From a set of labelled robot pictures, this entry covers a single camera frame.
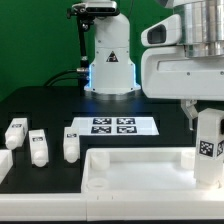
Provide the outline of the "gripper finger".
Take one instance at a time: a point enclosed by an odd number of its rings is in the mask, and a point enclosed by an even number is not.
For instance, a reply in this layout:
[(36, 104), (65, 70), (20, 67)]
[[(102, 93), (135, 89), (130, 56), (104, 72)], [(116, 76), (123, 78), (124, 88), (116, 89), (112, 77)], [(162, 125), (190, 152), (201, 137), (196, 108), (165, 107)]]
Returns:
[(195, 118), (198, 117), (198, 112), (195, 108), (195, 105), (197, 104), (196, 100), (189, 100), (189, 99), (182, 99), (181, 100), (181, 108), (183, 112), (185, 113), (186, 117), (189, 121), (189, 129), (191, 131), (194, 130), (193, 121)]

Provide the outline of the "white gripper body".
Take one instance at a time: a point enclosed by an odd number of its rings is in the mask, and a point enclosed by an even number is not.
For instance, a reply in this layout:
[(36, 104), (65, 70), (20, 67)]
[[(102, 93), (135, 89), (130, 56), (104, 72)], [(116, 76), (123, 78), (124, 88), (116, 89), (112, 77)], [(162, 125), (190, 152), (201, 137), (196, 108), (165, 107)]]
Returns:
[(224, 56), (186, 57), (178, 42), (181, 18), (174, 14), (145, 29), (142, 89), (148, 98), (224, 101)]

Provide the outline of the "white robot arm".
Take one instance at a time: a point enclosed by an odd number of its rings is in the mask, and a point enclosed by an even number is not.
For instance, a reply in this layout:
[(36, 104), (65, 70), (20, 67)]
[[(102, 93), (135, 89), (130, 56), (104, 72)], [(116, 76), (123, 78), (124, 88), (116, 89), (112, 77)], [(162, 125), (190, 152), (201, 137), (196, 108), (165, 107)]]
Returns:
[[(141, 88), (149, 98), (179, 99), (188, 119), (199, 100), (224, 101), (224, 0), (156, 0), (173, 14), (145, 29)], [(112, 0), (84, 0), (95, 18), (95, 59), (90, 89), (123, 94), (133, 89), (127, 19)]]

